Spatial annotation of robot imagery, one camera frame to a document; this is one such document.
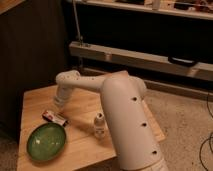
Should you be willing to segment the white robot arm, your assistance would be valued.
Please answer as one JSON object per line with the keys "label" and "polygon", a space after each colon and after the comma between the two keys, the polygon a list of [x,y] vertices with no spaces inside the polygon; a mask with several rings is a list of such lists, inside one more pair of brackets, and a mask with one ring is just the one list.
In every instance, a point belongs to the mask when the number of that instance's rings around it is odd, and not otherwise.
{"label": "white robot arm", "polygon": [[142,100],[146,85],[127,71],[101,76],[81,76],[76,70],[56,76],[54,103],[64,107],[74,88],[100,94],[112,143],[124,171],[169,171],[163,153],[145,115]]}

